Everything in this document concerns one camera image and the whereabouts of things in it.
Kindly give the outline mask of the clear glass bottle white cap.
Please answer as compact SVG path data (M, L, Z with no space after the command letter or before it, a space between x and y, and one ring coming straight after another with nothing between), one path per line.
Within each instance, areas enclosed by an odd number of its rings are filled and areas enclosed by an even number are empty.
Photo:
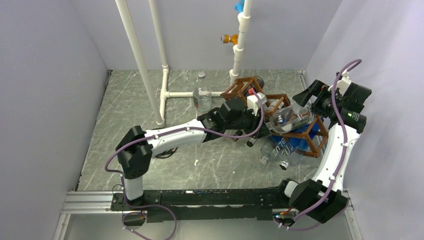
M315 114L308 106L300 106L297 103L276 110L269 118L273 132L278 134L304 127L314 119Z

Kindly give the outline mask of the clear glass bottle silver cap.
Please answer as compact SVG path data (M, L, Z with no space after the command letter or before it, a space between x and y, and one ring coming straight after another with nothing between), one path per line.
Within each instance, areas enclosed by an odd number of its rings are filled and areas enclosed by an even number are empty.
M199 71L193 87L193 106L198 112L208 112L212 108L212 87L204 71Z

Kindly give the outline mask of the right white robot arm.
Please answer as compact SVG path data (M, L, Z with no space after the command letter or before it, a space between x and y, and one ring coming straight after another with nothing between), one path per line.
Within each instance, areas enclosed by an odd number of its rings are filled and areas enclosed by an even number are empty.
M308 216L324 224L348 205L342 194L343 181L350 154L367 123L361 114L364 102L372 90L356 83L339 81L335 88L315 80L293 99L301 106L314 96L313 113L330 119L328 141L315 175L301 183L288 181L286 188L275 194L276 203L292 207L299 213L291 220L294 224Z

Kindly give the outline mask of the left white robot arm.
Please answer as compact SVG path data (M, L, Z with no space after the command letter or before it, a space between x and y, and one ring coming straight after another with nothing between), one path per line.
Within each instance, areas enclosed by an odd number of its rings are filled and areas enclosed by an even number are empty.
M229 99L221 107L180 125L153 130L142 130L139 125L132 127L115 149L122 168L124 204L131 210L143 205L143 175L147 173L153 157L184 145L224 137L229 130L238 131L232 135L234 139L267 136L267 101L266 96L259 92L248 96L246 102L240 98Z

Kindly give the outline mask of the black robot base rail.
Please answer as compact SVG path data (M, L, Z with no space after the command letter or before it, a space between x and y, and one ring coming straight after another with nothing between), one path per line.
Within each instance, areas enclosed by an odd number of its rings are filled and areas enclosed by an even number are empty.
M113 212L146 211L148 223L177 220L256 219L270 221L289 207L289 198L278 187L246 189L145 190L128 204L122 193L112 197Z

